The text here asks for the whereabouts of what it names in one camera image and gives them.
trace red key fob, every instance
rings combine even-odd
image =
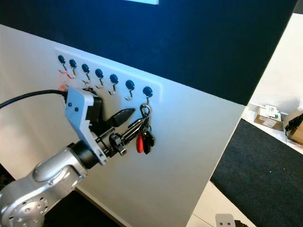
[[[143,135],[139,135],[137,137],[136,146],[137,146],[138,153],[142,153],[143,149],[144,149]]]

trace cardboard box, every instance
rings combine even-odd
[[[270,117],[267,115],[266,108],[259,107],[255,116],[255,123],[265,125],[269,128],[283,131],[283,122],[281,121],[281,113],[278,112],[277,117]]]
[[[303,114],[303,111],[294,110],[284,120],[284,128],[288,125],[288,122],[293,118]],[[303,122],[299,125],[296,130],[287,132],[287,138],[303,145]]]

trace white wall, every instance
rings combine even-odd
[[[138,154],[134,143],[130,144],[125,156],[116,155],[105,166],[93,167],[80,188],[127,226],[186,226],[244,106],[6,26],[0,26],[0,35],[1,102],[26,92],[58,88],[60,64],[55,48],[161,84],[161,101],[151,98],[153,151]],[[106,91],[99,94],[109,114],[131,106],[119,92],[115,97]],[[57,95],[6,106],[0,120],[0,161],[16,178],[78,141]]]
[[[303,15],[293,14],[250,103],[285,113],[303,100]]]

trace floor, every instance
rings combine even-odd
[[[286,143],[291,148],[303,154],[303,146],[285,138],[285,133],[269,127],[254,123],[255,112],[247,107],[243,112],[242,118],[278,140]],[[211,182],[208,182],[187,227],[217,227],[215,215],[228,213],[232,214],[235,220],[240,220],[249,227],[256,227],[232,202],[230,202]]]

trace black cable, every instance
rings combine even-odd
[[[4,103],[1,103],[0,104],[0,109],[5,107],[6,105],[9,105],[9,104],[14,103],[16,101],[19,101],[21,99],[32,97],[32,96],[44,95],[44,94],[59,94],[59,95],[62,95],[65,100],[66,100],[66,97],[67,97],[67,92],[66,91],[58,91],[58,90],[34,91],[34,92],[27,93],[27,94],[24,94],[24,95],[21,95],[21,96],[17,96],[17,97],[12,98],[12,99],[4,102]]]

